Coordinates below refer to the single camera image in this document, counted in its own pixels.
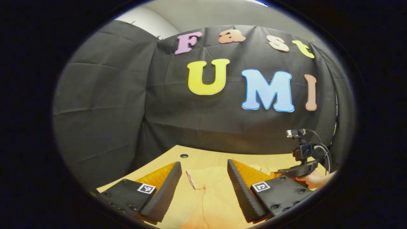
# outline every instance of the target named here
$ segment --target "black fabric backdrop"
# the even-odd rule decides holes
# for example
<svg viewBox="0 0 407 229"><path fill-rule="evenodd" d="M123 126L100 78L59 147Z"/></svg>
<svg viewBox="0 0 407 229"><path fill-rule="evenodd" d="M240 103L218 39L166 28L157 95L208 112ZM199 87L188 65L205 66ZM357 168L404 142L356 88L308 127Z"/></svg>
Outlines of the black fabric backdrop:
<svg viewBox="0 0 407 229"><path fill-rule="evenodd" d="M219 43L219 33L227 29L240 30L246 40ZM298 143L285 131L296 128L315 130L324 144L332 142L338 168L356 119L346 68L331 51L318 42L254 26L215 26L182 34L196 31L203 36L192 51L175 55L178 35L158 42L134 25L112 21L75 53L59 81L54 125L60 151L80 181L87 187L102 186L174 145L239 154L291 153ZM273 49L267 35L282 38L290 51ZM302 54L292 40L308 45L315 58ZM221 58L230 60L223 90L210 96L191 92L187 64L206 61L202 80L210 84L215 77L210 62ZM262 104L258 110L244 110L245 69L259 70L269 83L276 71L289 72L295 110L277 112ZM305 74L317 79L316 111L305 109ZM307 139L317 142L311 135ZM322 152L315 153L322 157Z"/></svg>

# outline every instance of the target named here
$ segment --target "foam letter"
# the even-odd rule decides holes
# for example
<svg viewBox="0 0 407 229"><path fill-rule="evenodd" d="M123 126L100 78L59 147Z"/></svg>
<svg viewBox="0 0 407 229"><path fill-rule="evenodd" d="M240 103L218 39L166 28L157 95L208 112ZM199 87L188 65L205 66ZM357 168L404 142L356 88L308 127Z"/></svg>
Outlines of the foam letter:
<svg viewBox="0 0 407 229"><path fill-rule="evenodd" d="M221 32L219 34L219 42L220 43L230 43L230 42L241 42L246 39L246 37L243 37L242 32L237 29L229 29Z"/></svg>
<svg viewBox="0 0 407 229"><path fill-rule="evenodd" d="M197 43L197 37L200 37L200 36L202 36L201 32L179 35L177 37L179 40L178 49L175 51L175 54L187 53L187 52L191 51L192 48L188 47L188 44L191 44L191 46L194 46Z"/></svg>
<svg viewBox="0 0 407 229"><path fill-rule="evenodd" d="M242 75L246 77L247 81L246 101L242 103L243 109L259 109L260 104L256 101L258 94L266 110L270 108L274 96L277 95L277 102L273 106L276 111L294 111L294 105L291 103L290 73L276 72L270 84L256 69L243 70Z"/></svg>
<svg viewBox="0 0 407 229"><path fill-rule="evenodd" d="M285 42L283 39L281 39L279 37L271 36L271 35L268 35L266 38L267 38L267 40L270 41L269 44L274 49L277 49L277 50L280 50L283 52L290 51L290 48L286 44L284 44Z"/></svg>
<svg viewBox="0 0 407 229"><path fill-rule="evenodd" d="M314 58L314 54L308 52L308 50L307 50L307 49L309 49L308 46L303 44L301 41L293 41L293 43L298 46L298 48L300 49L302 54L306 55L309 58Z"/></svg>
<svg viewBox="0 0 407 229"><path fill-rule="evenodd" d="M317 79L310 74L305 74L305 79L308 83L308 102L305 105L305 109L313 111L317 109L317 102L315 101L316 97L315 84L317 83Z"/></svg>
<svg viewBox="0 0 407 229"><path fill-rule="evenodd" d="M230 63L228 59L215 59L215 81L212 84L202 83L202 71L206 66L205 61L195 61L186 67L189 69L188 87L197 95L213 95L220 92L226 84L226 65Z"/></svg>

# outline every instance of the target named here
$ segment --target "blue letter m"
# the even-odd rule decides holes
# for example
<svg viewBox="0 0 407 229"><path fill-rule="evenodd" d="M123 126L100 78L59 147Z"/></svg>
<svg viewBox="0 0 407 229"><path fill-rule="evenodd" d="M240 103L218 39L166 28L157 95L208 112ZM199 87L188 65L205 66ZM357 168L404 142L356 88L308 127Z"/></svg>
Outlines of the blue letter m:
<svg viewBox="0 0 407 229"><path fill-rule="evenodd" d="M270 84L268 84L264 76L255 69L243 70L242 75L246 77L247 81L247 94L246 101L242 103L243 109L259 109L260 104L256 101L258 94L266 110L270 108L274 96L277 95L277 102L273 106L276 111L294 111L294 105L291 103L290 73L276 72Z"/></svg>

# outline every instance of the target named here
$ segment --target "white ceiling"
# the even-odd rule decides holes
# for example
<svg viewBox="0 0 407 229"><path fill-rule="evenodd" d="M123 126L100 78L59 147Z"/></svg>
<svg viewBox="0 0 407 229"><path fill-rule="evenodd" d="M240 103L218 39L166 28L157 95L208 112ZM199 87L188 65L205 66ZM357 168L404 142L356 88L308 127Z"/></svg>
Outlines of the white ceiling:
<svg viewBox="0 0 407 229"><path fill-rule="evenodd" d="M321 41L310 29L270 4L265 7L245 0L155 0L141 6L156 12L181 33L218 25L256 25L308 41Z"/></svg>

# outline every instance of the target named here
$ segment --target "hand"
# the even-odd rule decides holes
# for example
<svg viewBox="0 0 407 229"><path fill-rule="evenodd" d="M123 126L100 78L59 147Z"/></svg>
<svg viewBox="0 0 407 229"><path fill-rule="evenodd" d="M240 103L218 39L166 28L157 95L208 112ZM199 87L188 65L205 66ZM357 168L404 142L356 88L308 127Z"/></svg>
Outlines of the hand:
<svg viewBox="0 0 407 229"><path fill-rule="evenodd" d="M317 170L312 171L309 175L296 177L298 181L305 181L309 189L320 188L325 185L325 178Z"/></svg>

